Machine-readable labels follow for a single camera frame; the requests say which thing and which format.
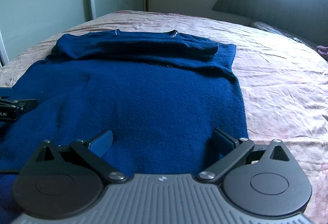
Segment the small purple cloth item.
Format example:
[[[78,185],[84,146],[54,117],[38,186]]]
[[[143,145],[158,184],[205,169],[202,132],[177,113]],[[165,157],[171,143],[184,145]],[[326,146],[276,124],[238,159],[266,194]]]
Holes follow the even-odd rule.
[[[322,58],[325,59],[325,61],[328,61],[328,47],[327,46],[318,45],[316,47],[316,51]]]

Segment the dark blue knitted sweater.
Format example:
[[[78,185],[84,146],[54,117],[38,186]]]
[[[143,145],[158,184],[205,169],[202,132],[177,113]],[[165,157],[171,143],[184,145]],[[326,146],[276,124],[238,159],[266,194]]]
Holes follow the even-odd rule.
[[[197,175],[213,164],[214,128],[248,136],[235,55],[233,44],[175,30],[60,37],[8,98],[38,106],[1,121],[1,223],[23,211],[81,216],[98,204],[109,183],[69,145],[102,131],[113,133],[102,159],[126,176]]]

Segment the dark grey curved headboard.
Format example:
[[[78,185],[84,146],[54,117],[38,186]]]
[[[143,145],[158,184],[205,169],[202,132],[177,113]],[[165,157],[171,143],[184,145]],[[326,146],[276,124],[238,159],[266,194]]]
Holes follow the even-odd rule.
[[[213,10],[262,21],[327,45],[327,0],[217,0]]]

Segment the patterned pillow at headboard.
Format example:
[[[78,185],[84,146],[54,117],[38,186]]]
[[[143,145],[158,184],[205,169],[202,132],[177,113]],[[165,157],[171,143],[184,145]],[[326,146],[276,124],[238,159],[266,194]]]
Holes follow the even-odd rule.
[[[282,35],[284,37],[288,37],[288,38],[290,38],[290,39],[292,39],[292,40],[294,40],[298,43],[305,44],[307,47],[309,47],[311,49],[316,49],[316,47],[318,46],[317,44],[309,41],[308,39],[305,39],[305,38],[303,38],[299,35],[288,32],[288,31],[283,30],[281,28],[277,28],[277,27],[274,27],[272,25],[266,24],[262,21],[252,20],[252,21],[250,21],[248,26],[251,27],[251,28],[255,28],[255,29],[265,31],[265,32],[274,33],[274,34]]]

